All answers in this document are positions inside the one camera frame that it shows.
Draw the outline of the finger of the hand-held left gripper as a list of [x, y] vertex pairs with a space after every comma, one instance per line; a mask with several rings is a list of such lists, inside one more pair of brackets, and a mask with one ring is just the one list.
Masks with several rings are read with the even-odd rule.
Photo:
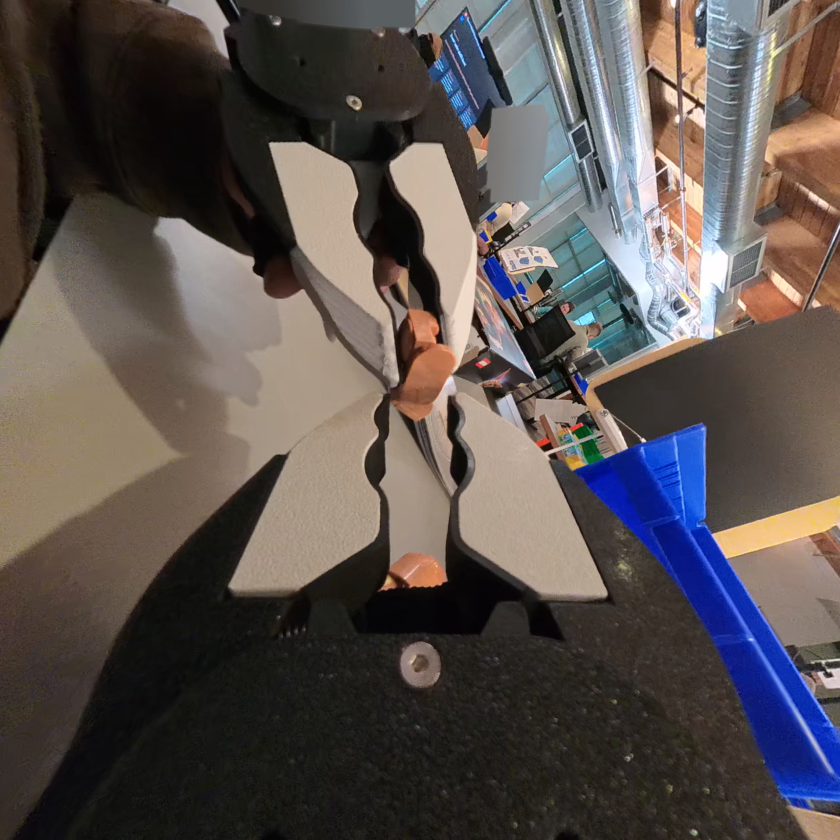
[[387, 390], [400, 380], [391, 310], [375, 285], [375, 260], [354, 222], [351, 167], [300, 141], [269, 144], [292, 236], [290, 260], [332, 335]]
[[440, 328], [439, 339], [462, 358], [476, 285], [476, 232], [445, 147], [411, 143], [385, 167], [381, 211], [409, 282]]

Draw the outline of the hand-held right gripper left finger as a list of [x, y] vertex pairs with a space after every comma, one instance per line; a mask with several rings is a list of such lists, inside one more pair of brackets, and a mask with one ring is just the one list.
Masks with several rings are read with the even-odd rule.
[[389, 399], [373, 392], [296, 443], [229, 582], [233, 595], [366, 602], [390, 561]]

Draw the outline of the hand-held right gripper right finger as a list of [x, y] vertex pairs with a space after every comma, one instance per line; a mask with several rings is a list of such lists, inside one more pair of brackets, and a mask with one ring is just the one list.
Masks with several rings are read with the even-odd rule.
[[450, 403], [465, 476], [452, 536], [467, 558], [544, 602], [603, 602], [608, 592], [553, 467], [527, 433], [472, 396]]

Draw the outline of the brown round brick piece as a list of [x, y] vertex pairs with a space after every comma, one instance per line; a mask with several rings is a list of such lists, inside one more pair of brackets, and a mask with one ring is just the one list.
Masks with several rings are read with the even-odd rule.
[[455, 353], [438, 340], [436, 318], [421, 309], [410, 309], [396, 335], [400, 382], [391, 402], [406, 418], [419, 422], [433, 411], [456, 367]]

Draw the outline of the person's left forearm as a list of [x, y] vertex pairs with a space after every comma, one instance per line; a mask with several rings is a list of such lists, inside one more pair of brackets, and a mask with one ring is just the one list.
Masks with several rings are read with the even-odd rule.
[[228, 69], [201, 20], [156, 2], [2, 2], [2, 319], [50, 198], [110, 193], [251, 253], [225, 182]]

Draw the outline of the grey desk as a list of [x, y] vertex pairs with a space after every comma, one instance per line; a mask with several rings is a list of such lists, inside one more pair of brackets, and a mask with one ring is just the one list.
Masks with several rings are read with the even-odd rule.
[[304, 293], [179, 219], [74, 200], [2, 340], [1, 832], [181, 544], [378, 381]]

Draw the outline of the person's left hand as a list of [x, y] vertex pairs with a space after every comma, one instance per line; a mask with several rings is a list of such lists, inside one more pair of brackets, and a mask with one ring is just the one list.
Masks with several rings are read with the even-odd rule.
[[301, 290], [287, 248], [270, 221], [258, 213], [243, 187], [228, 152], [222, 159], [222, 177], [228, 206], [240, 237], [254, 259], [253, 271], [262, 279], [268, 297], [288, 299]]

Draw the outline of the brown rounded brick piece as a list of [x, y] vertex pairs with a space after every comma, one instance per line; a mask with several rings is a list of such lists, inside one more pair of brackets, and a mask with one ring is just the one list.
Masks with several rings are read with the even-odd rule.
[[381, 591], [395, 589], [429, 588], [447, 582], [444, 566], [435, 557], [425, 553], [405, 553], [388, 570]]

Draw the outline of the colourful printed toy box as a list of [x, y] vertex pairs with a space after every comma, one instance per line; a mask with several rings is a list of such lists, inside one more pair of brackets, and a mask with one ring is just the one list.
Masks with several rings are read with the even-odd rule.
[[467, 351], [456, 374], [509, 393], [537, 380], [492, 286], [477, 272], [474, 316]]

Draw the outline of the black computer monitor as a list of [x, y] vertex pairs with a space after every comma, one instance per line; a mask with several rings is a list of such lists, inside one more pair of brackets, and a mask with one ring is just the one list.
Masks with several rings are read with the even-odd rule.
[[480, 38], [467, 7], [441, 34], [443, 48], [431, 78], [447, 94], [448, 101], [466, 130], [477, 127], [487, 134], [490, 111], [510, 107], [512, 95], [488, 37]]

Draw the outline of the black board with wooden edge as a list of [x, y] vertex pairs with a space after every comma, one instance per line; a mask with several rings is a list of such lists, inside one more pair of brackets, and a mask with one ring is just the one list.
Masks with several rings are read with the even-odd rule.
[[647, 440], [706, 427], [706, 525], [728, 558], [838, 524], [834, 308], [672, 343], [603, 372], [584, 399]]

